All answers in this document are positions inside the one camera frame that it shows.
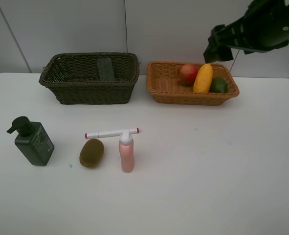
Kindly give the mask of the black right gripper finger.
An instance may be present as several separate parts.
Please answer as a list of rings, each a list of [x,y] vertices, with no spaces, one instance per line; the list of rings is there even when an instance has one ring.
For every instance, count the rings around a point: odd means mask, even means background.
[[[209,43],[203,53],[203,57],[206,63],[221,61],[220,47]]]
[[[221,46],[219,47],[219,61],[232,61],[233,54],[231,48]]]

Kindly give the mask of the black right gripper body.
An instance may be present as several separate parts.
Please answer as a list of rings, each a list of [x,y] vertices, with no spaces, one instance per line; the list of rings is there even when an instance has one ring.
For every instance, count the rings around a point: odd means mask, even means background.
[[[265,53],[289,44],[289,3],[286,0],[254,0],[243,17],[211,30],[208,43]]]

